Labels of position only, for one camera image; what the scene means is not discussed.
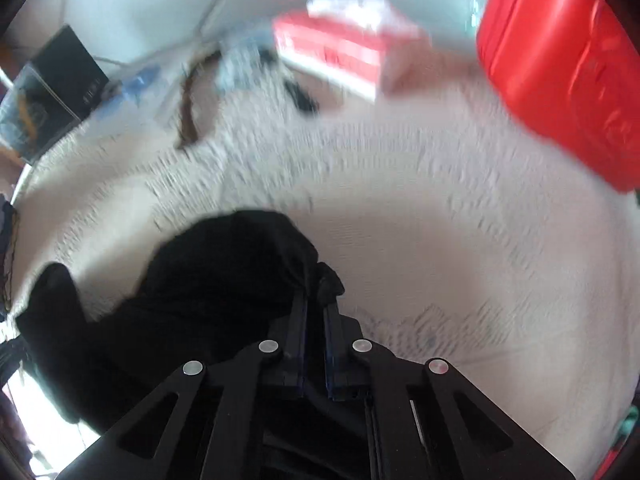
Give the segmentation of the black printed t-shirt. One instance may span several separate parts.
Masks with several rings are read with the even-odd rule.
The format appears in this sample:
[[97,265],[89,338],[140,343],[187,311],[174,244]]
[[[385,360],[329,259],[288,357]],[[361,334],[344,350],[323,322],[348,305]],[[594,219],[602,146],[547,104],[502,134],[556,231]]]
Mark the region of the black printed t-shirt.
[[66,266],[49,264],[16,325],[60,414],[105,432],[184,363],[228,361],[264,339],[296,296],[343,292],[285,214],[239,210],[160,246],[136,291],[97,320]]

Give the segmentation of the cream lace bedspread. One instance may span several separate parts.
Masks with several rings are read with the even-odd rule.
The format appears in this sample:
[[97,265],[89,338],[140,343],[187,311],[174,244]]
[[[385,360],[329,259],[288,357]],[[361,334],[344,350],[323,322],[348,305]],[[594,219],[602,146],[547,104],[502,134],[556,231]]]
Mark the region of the cream lace bedspread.
[[475,65],[445,55],[395,99],[322,104],[305,118],[264,81],[220,101],[202,90],[190,148],[168,127],[72,132],[18,194],[14,304],[61,261],[102,313],[195,220],[282,211],[367,337],[453,362],[591,478],[639,376],[634,198],[522,129]]

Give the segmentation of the black pen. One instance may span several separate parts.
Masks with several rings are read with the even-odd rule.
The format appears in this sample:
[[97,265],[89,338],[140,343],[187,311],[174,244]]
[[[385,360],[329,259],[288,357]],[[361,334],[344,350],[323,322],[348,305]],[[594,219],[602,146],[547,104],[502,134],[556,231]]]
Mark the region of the black pen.
[[318,102],[314,100],[297,81],[294,79],[285,79],[283,85],[286,93],[300,114],[315,115],[318,113]]

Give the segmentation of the blue printed paper sheet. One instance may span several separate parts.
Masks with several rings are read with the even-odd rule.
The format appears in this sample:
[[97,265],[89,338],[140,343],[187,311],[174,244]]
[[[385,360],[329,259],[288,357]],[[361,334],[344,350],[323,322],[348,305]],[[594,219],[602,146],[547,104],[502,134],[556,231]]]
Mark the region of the blue printed paper sheet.
[[162,97],[164,84],[158,64],[143,66],[133,74],[111,81],[92,113],[96,119],[133,118],[149,114]]

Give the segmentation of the black gift box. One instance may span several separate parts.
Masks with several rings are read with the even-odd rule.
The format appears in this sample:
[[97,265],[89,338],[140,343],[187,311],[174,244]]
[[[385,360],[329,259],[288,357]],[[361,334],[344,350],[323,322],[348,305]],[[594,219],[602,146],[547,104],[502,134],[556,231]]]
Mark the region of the black gift box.
[[108,77],[66,25],[13,81],[1,102],[1,142],[32,165],[100,104]]

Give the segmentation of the red white tissue pack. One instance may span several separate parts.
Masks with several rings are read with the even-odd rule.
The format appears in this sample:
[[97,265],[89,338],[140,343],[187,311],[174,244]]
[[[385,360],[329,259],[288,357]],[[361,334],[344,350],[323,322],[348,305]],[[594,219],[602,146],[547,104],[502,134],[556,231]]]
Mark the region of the red white tissue pack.
[[432,46],[390,0],[307,0],[276,16],[272,32],[283,62],[370,102],[391,92]]

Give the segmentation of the red plastic storage case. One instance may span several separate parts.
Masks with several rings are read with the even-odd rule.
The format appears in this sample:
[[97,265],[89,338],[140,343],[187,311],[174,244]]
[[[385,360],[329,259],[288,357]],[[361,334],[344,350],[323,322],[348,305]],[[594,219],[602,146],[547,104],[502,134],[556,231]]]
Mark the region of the red plastic storage case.
[[515,118],[638,188],[639,0],[487,0],[476,46]]

